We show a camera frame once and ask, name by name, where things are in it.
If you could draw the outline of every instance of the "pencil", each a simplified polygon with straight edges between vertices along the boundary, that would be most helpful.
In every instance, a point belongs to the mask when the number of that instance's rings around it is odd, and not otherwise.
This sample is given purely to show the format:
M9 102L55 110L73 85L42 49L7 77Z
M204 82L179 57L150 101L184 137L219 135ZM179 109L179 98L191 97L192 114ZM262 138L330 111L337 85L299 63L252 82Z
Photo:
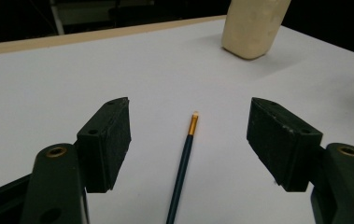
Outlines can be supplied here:
M173 224L177 214L177 205L179 203L180 192L182 191L183 180L185 179L186 169L188 168L189 156L191 155L191 144L193 143L194 131L196 130L199 113L195 111L191 116L191 126L189 127L188 136L186 137L185 146L183 147L182 156L180 158L179 168L177 171L177 180L174 186L173 197L171 199L170 208L166 224Z

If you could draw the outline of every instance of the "table surface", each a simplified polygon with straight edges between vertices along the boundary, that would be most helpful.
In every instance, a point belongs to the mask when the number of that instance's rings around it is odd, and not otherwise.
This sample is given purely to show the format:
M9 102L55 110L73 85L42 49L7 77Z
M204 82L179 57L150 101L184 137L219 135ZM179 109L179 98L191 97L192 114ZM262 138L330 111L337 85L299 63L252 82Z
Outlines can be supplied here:
M223 17L208 20L0 44L0 186L127 96L133 141L114 190L88 195L92 223L166 221L194 110L176 223L314 223L312 186L285 192L250 148L250 99L284 105L324 133L323 147L354 146L354 53L281 27L245 61L221 47Z

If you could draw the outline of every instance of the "white table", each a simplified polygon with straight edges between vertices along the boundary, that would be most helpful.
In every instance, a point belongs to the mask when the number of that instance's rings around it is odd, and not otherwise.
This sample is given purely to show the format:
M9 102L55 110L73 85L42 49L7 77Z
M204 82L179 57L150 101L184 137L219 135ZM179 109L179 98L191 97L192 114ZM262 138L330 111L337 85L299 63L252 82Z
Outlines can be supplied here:
M194 110L176 223L314 223L312 187L285 192L250 148L250 99L284 105L324 133L323 147L354 146L354 53L282 27L265 56L244 61L222 49L223 24L0 54L0 186L128 96L133 141L114 190L88 195L92 223L165 223Z

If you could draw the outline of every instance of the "dark background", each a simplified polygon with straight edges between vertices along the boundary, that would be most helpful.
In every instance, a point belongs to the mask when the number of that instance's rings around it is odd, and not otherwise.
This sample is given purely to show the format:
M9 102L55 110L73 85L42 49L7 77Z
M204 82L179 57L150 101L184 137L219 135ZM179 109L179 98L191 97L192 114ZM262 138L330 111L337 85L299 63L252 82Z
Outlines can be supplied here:
M159 0L157 3L168 7L180 19L191 19L224 15L230 0ZM354 1L292 0L283 25L354 51ZM56 35L56 30L48 0L0 0L0 42L49 35Z

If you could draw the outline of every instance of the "beige foam block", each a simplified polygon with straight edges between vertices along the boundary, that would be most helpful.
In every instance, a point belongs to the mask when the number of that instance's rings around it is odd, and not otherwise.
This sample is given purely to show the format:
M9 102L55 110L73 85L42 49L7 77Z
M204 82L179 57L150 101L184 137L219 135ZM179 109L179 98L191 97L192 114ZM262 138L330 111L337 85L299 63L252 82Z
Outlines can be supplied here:
M222 46L244 59L255 59L272 46L290 0L233 0Z

